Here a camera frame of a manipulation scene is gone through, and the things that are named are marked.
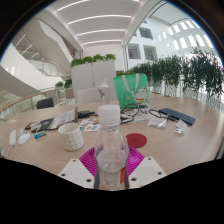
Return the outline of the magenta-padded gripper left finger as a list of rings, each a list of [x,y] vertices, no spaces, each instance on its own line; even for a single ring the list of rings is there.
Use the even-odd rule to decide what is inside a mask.
[[[98,189],[99,173],[94,149],[89,149],[79,159],[72,158],[58,176],[84,188]]]

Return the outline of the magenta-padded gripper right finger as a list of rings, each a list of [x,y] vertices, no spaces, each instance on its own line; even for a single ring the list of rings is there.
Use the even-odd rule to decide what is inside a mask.
[[[129,147],[124,179],[126,189],[140,188],[165,176],[153,157],[144,157],[137,149]]]

